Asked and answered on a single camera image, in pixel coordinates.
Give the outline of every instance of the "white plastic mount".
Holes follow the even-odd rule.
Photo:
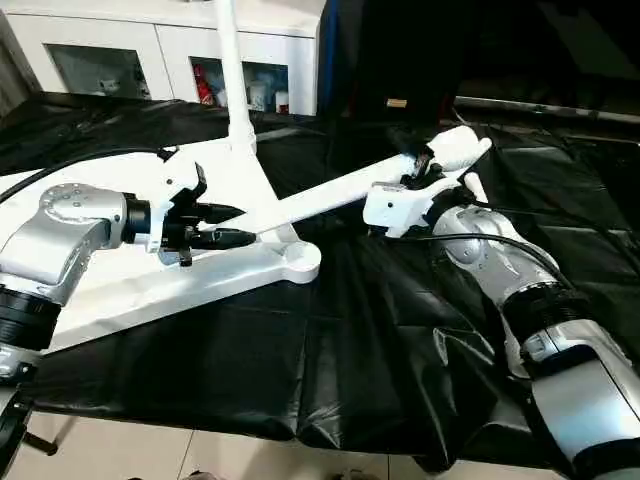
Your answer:
[[[199,201],[232,205],[246,211],[269,209],[278,199],[255,155],[255,135],[249,122],[242,65],[236,39],[233,0],[216,0],[223,71],[227,84],[229,137],[182,145],[170,160],[175,186],[196,181],[194,163],[204,170],[207,192]],[[108,157],[73,165],[21,191],[0,206],[0,245],[32,217],[40,195],[53,185],[87,183],[137,194],[155,203],[159,215],[167,200],[167,169],[152,154]],[[5,190],[33,172],[0,178]],[[235,295],[279,280],[312,281],[318,274],[320,251],[301,242],[289,222],[262,230],[258,242],[234,250],[194,257],[193,265],[164,265],[141,245],[97,251],[78,288],[62,310],[49,351],[60,350],[103,335]],[[155,251],[157,231],[148,249]]]

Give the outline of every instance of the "white bar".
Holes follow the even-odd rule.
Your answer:
[[[256,136],[249,121],[247,90],[238,49],[238,32],[233,0],[216,0],[218,35],[222,48],[222,73],[229,109],[229,139],[233,145],[251,144],[255,152]]]
[[[398,182],[403,175],[413,172],[414,163],[413,157],[396,155],[287,197],[265,207],[264,210],[250,211],[219,226],[262,233],[281,225],[304,220],[364,198],[375,182]],[[213,228],[215,226],[203,228],[203,230]]]

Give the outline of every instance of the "black plastic sheet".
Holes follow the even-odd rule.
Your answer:
[[[299,129],[258,145],[281,198],[395,153],[386,124],[253,120],[257,132]],[[226,135],[225,114],[200,105],[77,96],[43,96],[3,122],[2,174],[114,146]],[[634,212],[626,197],[610,195],[599,173],[610,168],[599,152],[621,149],[628,164],[640,160],[637,148],[479,133],[487,132],[499,149],[477,169],[492,201],[637,225],[624,216]],[[640,359],[640,285],[620,255],[564,220],[513,220]],[[433,471],[459,457],[545,465],[519,409],[526,385],[506,375],[496,312],[438,245],[368,237],[357,204],[296,229],[322,251],[313,283],[280,282],[49,355],[29,387],[38,408],[409,454]],[[632,234],[620,237],[635,249]]]

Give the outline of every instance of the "black cable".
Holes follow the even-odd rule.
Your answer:
[[[420,237],[404,237],[395,239],[401,242],[438,242],[438,241],[451,241],[451,240],[491,240],[494,242],[506,243],[512,247],[518,248],[523,252],[532,256],[537,262],[542,265],[548,273],[556,278],[560,283],[570,290],[575,290],[573,283],[565,277],[565,275],[556,267],[551,260],[540,253],[531,245],[519,242],[512,238],[503,237],[501,235],[492,235],[490,233],[453,233],[448,235],[427,235]]]
[[[493,203],[480,202],[478,200],[472,200],[471,203],[476,205],[477,207],[482,208],[490,208],[491,210],[496,210],[498,212],[505,213],[517,213],[524,215],[540,215],[540,216],[548,216],[548,217],[557,217],[564,218],[575,222],[577,225],[588,228],[589,230],[593,230],[594,232],[601,235],[619,254],[624,258],[627,264],[631,267],[634,273],[640,278],[640,264],[635,259],[633,254],[629,252],[629,249],[620,241],[620,239],[612,233],[608,228],[599,225],[598,223],[589,220],[586,217],[575,215],[573,213],[551,210],[551,209],[542,209],[542,208],[514,208],[507,207],[503,205],[497,205]],[[630,233],[626,229],[619,229],[620,231]]]
[[[571,153],[570,147],[568,142],[562,138],[562,137],[557,137],[556,135],[552,134],[548,129],[543,129],[544,131],[546,131],[552,138],[556,138],[556,140],[560,140],[561,143],[563,143],[564,145],[564,149],[563,151],[574,161],[577,163],[577,160],[575,159],[575,157],[573,156],[573,154]],[[493,136],[491,135],[491,128],[487,129],[487,136],[491,139],[494,149],[498,155],[498,157],[502,160],[503,164],[504,164],[504,160],[502,159],[502,149],[500,147],[498,147],[497,142],[494,140]],[[559,205],[557,202],[553,201],[551,198],[549,198],[547,195],[545,195],[542,191],[533,188],[531,185],[528,185],[527,183],[524,182],[520,182],[515,180],[515,183],[524,189],[527,189],[529,192],[533,193],[534,195],[536,195],[538,198],[540,198],[542,201],[544,201],[547,204],[551,204],[554,207],[554,210],[551,209],[515,209],[515,208],[511,208],[511,207],[503,207],[501,205],[493,205],[490,206],[491,204],[485,203],[485,204],[481,204],[481,202],[478,203],[474,203],[475,205],[484,207],[484,208],[491,208],[493,210],[497,210],[497,211],[503,211],[503,212],[508,212],[511,211],[512,213],[521,213],[521,214],[525,214],[525,215],[546,215],[546,216],[554,216],[554,217],[559,217],[559,218],[566,218],[569,220],[574,221],[576,224],[581,225],[583,227],[589,228],[593,231],[595,231],[596,233],[600,234],[620,255],[622,258],[624,258],[624,260],[626,261],[626,263],[631,267],[631,269],[633,270],[633,272],[636,274],[636,276],[638,278],[640,278],[640,262],[638,262],[638,260],[633,256],[633,254],[629,251],[629,249],[621,242],[620,238],[618,238],[618,236],[616,236],[615,234],[611,233],[609,231],[608,228],[603,227],[602,225],[586,218],[580,215],[575,215],[573,213],[568,212],[565,208],[563,208],[561,205]],[[627,229],[620,229],[621,231],[627,232],[627,233],[632,233]]]
[[[113,155],[123,155],[126,153],[153,153],[158,155],[163,160],[168,160],[171,155],[173,155],[172,151],[163,150],[161,148],[151,148],[151,147],[123,147],[123,148],[112,148],[109,150],[102,150],[97,152],[90,152],[80,154],[76,157],[69,158],[63,162],[57,163],[56,165],[52,165],[51,167],[43,168],[42,170],[34,173],[33,175],[28,176],[27,178],[19,181],[11,188],[8,188],[4,192],[0,193],[0,204],[6,202],[9,198],[14,196],[16,193],[24,190],[29,185],[34,184],[38,180],[42,180],[45,177],[57,172],[58,170],[62,170],[63,168],[70,167],[76,163],[84,162],[86,160],[92,160],[101,157],[109,157]]]

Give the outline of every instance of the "robotic arm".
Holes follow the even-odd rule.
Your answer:
[[[189,266],[192,248],[224,250],[255,242],[255,234],[237,229],[198,229],[202,221],[218,224],[244,212],[197,202],[207,188],[197,163],[177,152],[156,173],[145,200],[78,183],[52,187],[0,251],[0,465],[5,469],[31,410],[19,386],[33,378],[40,351],[49,347],[58,314],[94,251],[144,243],[149,253],[177,252],[180,265]]]
[[[147,252],[178,252],[188,266],[191,248],[248,245],[257,233],[366,196],[367,224],[390,238],[428,228],[498,308],[520,347],[513,365],[523,363],[531,377],[532,405],[568,473],[640,478],[640,379],[631,362],[593,320],[584,297],[563,281],[553,258],[506,217],[473,204],[486,201],[477,175],[458,181],[490,146],[458,127],[289,197],[261,222],[248,222],[249,214],[233,207],[197,203],[206,189],[202,170],[179,153],[144,200],[81,184],[49,189],[36,215],[0,251],[0,462],[8,465],[25,431],[29,408],[18,386],[35,373],[39,351],[49,345],[95,250],[142,242]],[[371,185],[372,178],[385,183]],[[248,224],[260,226],[242,230]]]
[[[567,473],[640,478],[640,378],[631,362],[594,321],[586,299],[515,245],[533,248],[557,268],[548,253],[526,242],[500,213],[473,205],[486,202],[477,175],[467,174],[462,185],[452,171],[457,176],[457,164],[436,157],[417,189],[411,178],[375,184],[366,223],[392,238],[413,225],[428,227],[435,240],[444,240],[450,260],[473,276],[520,345],[514,364],[522,362],[529,373],[532,406],[567,460]],[[482,235],[517,243],[472,238]]]

